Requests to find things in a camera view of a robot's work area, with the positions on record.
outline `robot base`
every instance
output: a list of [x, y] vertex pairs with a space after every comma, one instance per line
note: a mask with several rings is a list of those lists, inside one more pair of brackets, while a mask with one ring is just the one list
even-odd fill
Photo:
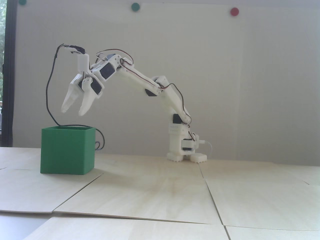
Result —
[[[184, 155], [175, 155], [174, 153], [167, 154], [167, 158], [174, 162], [181, 162], [183, 160], [183, 157]], [[190, 158], [190, 161], [194, 163], [201, 163], [207, 160], [207, 155], [204, 155], [202, 153], [193, 153], [188, 155], [188, 158]]]

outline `plywood board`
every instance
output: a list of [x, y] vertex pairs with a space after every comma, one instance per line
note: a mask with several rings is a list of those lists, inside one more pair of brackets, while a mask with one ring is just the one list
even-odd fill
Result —
[[124, 176], [202, 178], [197, 163], [173, 162], [165, 157], [96, 154], [95, 168]]
[[103, 174], [55, 211], [221, 224], [204, 179]]
[[0, 212], [0, 239], [21, 240], [51, 218], [52, 214]]
[[0, 211], [52, 212], [101, 174], [97, 169], [86, 175], [3, 169], [0, 171]]
[[320, 187], [207, 180], [222, 223], [280, 230], [320, 230]]
[[320, 231], [292, 231], [227, 226], [230, 240], [319, 240]]
[[25, 240], [228, 240], [222, 225], [135, 219], [53, 217]]
[[285, 171], [288, 171], [296, 178], [299, 178], [311, 185], [320, 185], [320, 167], [313, 166], [297, 166], [277, 164], [277, 166]]
[[40, 148], [0, 148], [0, 169], [40, 169]]
[[206, 179], [304, 184], [271, 162], [208, 160], [199, 166]]

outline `open box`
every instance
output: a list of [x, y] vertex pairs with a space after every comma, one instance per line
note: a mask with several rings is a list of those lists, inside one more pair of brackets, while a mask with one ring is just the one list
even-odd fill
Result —
[[94, 168], [94, 151], [95, 128], [43, 128], [40, 172], [84, 175]]

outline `window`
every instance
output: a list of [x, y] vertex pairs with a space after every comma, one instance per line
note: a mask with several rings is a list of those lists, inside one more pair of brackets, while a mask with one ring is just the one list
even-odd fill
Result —
[[5, 36], [5, 17], [7, 13], [7, 0], [0, 0], [0, 143], [2, 128], [2, 97], [3, 97], [3, 74], [2, 66], [4, 63], [4, 36]]

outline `red magnet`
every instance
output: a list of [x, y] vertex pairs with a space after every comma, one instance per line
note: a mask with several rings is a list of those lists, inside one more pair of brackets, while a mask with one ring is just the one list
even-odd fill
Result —
[[236, 7], [234, 7], [233, 9], [231, 9], [230, 10], [230, 13], [231, 13], [231, 15], [232, 16], [238, 16], [238, 14], [239, 14], [239, 9], [238, 8], [236, 8]]

